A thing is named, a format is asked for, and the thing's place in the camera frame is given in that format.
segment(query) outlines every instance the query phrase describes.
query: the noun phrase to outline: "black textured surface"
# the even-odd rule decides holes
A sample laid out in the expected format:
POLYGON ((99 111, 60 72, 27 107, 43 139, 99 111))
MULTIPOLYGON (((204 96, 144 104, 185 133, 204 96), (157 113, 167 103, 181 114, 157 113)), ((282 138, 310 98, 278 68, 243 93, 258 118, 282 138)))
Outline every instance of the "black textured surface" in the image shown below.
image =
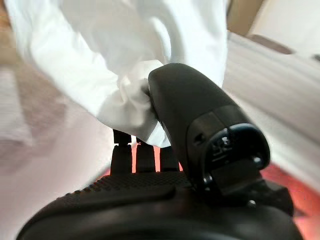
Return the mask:
POLYGON ((132 173, 104 176, 83 190, 59 197, 36 213, 23 227, 48 217, 106 209, 169 198, 175 187, 190 187, 184 172, 132 173))

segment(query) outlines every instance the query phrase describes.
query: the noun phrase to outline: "white sheet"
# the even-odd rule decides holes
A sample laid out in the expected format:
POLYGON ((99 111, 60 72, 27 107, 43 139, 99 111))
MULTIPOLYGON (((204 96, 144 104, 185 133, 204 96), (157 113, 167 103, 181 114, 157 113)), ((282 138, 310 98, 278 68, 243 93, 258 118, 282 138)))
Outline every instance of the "white sheet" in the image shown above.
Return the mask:
POLYGON ((221 0, 6 0, 17 48, 105 125, 167 147, 148 74, 190 65, 220 87, 227 57, 221 0))

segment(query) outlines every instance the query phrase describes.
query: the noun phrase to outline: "white wall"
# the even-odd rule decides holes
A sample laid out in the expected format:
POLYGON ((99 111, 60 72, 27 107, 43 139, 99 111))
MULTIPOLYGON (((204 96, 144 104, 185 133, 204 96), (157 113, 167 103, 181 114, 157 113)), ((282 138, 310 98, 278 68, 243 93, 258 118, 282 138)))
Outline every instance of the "white wall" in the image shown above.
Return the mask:
POLYGON ((320 54, 320 0, 266 0, 250 34, 265 36, 302 56, 320 54))

